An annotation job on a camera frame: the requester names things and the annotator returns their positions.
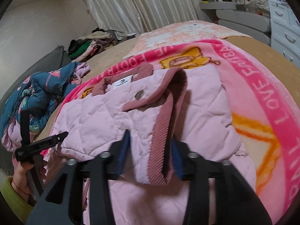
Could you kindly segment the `person's left hand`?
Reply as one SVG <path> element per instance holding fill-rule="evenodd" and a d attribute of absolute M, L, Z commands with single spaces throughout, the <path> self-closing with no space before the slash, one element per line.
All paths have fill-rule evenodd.
<path fill-rule="evenodd" d="M 27 171 L 30 171 L 34 168 L 35 165 L 30 164 L 29 162 L 19 162 L 15 168 L 11 186 L 14 191 L 22 198 L 22 200 L 28 201 L 29 196 L 31 195 L 31 189 L 27 184 Z"/>

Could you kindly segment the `green sleeve forearm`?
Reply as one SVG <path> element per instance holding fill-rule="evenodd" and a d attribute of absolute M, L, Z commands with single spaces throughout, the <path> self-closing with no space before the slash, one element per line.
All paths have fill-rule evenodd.
<path fill-rule="evenodd" d="M 1 206 L 11 224 L 26 224 L 33 207 L 24 201 L 12 187 L 13 177 L 7 177 L 1 186 Z"/>

